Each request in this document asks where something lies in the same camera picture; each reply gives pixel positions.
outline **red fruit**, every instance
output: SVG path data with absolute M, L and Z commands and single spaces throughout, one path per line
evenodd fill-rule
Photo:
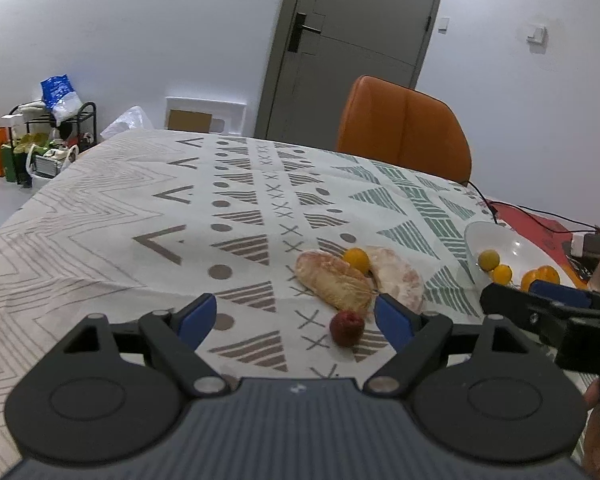
M 365 320 L 360 314 L 351 310 L 341 310 L 329 323 L 331 338 L 339 346 L 353 346 L 365 331 Z

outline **chair backrest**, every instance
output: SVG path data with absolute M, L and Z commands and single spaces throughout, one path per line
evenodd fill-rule
M 367 75 L 349 93 L 337 149 L 455 182 L 471 175 L 469 145 L 447 105 Z

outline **door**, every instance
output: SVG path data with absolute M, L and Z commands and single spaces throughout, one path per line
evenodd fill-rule
M 335 149 L 359 76 L 411 85 L 434 1 L 298 0 L 267 139 Z

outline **white bowl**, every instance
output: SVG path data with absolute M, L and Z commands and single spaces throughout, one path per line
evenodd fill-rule
M 464 243 L 469 261 L 469 271 L 480 294 L 491 283 L 490 277 L 478 266 L 478 255 L 487 249 L 494 249 L 500 255 L 500 263 L 511 267 L 511 282 L 520 287 L 522 276 L 532 269 L 551 265 L 558 271 L 560 284 L 575 286 L 562 268 L 540 247 L 517 232 L 494 222 L 473 222 L 464 230 Z

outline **bread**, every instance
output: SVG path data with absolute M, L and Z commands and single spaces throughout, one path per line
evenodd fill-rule
M 344 260 L 325 251 L 303 251 L 296 260 L 296 277 L 338 310 L 352 310 L 365 317 L 374 298 L 366 278 Z
M 418 271 L 398 256 L 392 249 L 367 247 L 371 274 L 378 290 L 391 295 L 412 312 L 422 310 L 424 285 Z

